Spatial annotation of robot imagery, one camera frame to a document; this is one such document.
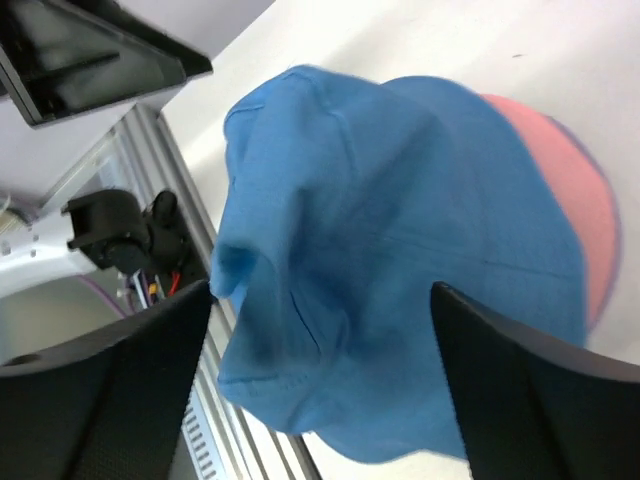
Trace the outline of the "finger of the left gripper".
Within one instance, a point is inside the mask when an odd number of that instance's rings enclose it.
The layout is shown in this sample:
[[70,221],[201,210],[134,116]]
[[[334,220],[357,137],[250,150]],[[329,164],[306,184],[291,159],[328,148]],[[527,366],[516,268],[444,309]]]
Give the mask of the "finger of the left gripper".
[[208,56],[116,1],[4,1],[1,94],[38,127],[211,73]]

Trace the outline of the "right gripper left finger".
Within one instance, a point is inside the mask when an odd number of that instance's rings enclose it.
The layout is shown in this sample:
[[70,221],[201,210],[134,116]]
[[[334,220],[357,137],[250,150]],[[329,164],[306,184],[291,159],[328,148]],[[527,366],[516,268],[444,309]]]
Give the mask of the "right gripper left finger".
[[212,304],[201,280],[2,365],[2,478],[168,478]]

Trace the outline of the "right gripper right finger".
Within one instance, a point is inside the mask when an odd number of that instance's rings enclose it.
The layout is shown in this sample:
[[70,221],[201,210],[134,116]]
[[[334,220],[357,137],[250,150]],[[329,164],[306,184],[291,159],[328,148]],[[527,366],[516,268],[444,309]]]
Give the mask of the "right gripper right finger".
[[500,315],[451,286],[431,316],[475,479],[636,479],[639,368]]

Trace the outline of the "pink bucket hat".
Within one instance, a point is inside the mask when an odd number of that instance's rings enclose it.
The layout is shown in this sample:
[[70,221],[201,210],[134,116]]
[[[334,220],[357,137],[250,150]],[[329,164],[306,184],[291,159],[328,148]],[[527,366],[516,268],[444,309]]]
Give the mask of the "pink bucket hat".
[[[486,95],[484,99],[515,128],[580,240],[576,226],[569,217],[570,207],[568,203],[570,201],[575,203],[581,201],[581,195],[575,184],[576,172],[570,159],[572,148],[570,144],[563,141],[563,137],[555,129],[554,125],[550,123],[549,119],[552,117],[543,115],[524,104],[502,96]],[[587,257],[584,243],[581,240],[580,242],[586,262],[588,328],[591,329],[589,327],[590,307]]]

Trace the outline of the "blue bucket hat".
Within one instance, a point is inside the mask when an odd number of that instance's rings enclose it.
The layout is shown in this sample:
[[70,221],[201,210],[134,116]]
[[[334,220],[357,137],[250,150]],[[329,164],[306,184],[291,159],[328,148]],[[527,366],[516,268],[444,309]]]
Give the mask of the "blue bucket hat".
[[555,337],[586,337],[586,265],[511,124],[448,80],[297,66],[224,124],[211,290],[236,325],[231,403],[381,463],[464,453],[430,314],[445,282]]

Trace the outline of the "purple bucket hat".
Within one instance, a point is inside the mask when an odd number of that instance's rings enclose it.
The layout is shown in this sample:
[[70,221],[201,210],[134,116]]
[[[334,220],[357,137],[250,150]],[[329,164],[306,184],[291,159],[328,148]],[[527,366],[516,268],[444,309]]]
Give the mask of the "purple bucket hat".
[[549,121],[572,148],[570,159],[581,201],[568,203],[569,217],[586,250],[589,327],[593,329],[610,302],[619,276],[623,229],[618,202],[605,172],[584,143],[561,122],[554,118]]

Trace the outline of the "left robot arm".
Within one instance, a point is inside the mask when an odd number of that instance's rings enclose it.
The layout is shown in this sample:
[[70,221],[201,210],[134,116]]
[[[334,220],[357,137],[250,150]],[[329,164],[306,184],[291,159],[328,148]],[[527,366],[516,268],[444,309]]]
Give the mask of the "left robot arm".
[[[26,123],[68,121],[212,72],[210,59],[115,1],[5,1],[1,84]],[[169,294],[202,277],[177,196],[101,189],[1,238],[1,292],[115,269]]]

